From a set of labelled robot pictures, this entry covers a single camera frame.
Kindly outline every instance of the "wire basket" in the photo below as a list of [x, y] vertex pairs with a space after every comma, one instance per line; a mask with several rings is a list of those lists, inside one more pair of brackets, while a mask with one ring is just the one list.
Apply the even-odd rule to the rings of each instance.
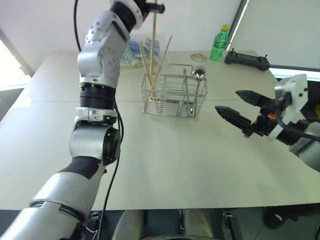
[[197, 80], [192, 76], [191, 65], [168, 65], [191, 67], [190, 75], [186, 68], [183, 75], [160, 73], [152, 89], [145, 74], [141, 83], [142, 113], [196, 118], [208, 92], [207, 79]]

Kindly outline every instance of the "remote control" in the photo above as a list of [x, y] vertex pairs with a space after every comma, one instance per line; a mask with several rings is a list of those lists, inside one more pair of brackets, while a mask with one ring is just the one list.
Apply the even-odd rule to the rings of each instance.
[[261, 71], [266, 71], [270, 68], [270, 63], [267, 59], [267, 55], [265, 56], [251, 56], [241, 53], [236, 53], [234, 49], [229, 51], [226, 56], [224, 62], [226, 64], [243, 64], [247, 66], [256, 67]]

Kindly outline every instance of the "white wall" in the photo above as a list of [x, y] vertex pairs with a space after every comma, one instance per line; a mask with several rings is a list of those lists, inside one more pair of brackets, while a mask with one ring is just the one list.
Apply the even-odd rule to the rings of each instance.
[[231, 48], [273, 65], [320, 68], [320, 0], [250, 0]]
[[[222, 24], [231, 25], [240, 0], [165, 0], [157, 32], [172, 34], [170, 50], [210, 50]], [[73, 0], [0, 0], [0, 29], [36, 70], [56, 50], [77, 50]], [[109, 0], [79, 0], [77, 23], [81, 43], [87, 29]], [[152, 32], [152, 16], [137, 32]]]

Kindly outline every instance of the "green bottle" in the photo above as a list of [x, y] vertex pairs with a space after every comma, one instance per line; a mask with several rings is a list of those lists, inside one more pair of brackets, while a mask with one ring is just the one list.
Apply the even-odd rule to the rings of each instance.
[[221, 58], [222, 52], [224, 51], [225, 46], [228, 42], [228, 30], [229, 26], [223, 25], [221, 27], [221, 31], [215, 36], [212, 50], [210, 52], [211, 60], [218, 61]]

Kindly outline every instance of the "white table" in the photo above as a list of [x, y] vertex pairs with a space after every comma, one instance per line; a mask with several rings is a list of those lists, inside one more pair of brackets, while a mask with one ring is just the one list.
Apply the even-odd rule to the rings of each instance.
[[[190, 63], [192, 52], [171, 52]], [[274, 96], [269, 71], [207, 61], [208, 90], [198, 121], [141, 114], [142, 68], [123, 68], [116, 99], [125, 136], [107, 209], [235, 208], [317, 203], [320, 174], [284, 144], [246, 139], [215, 105], [255, 120], [259, 109], [234, 93]], [[20, 210], [54, 173], [69, 164], [79, 106], [77, 54], [55, 52], [0, 122], [0, 209]], [[93, 209], [100, 210], [114, 170], [107, 167]]]

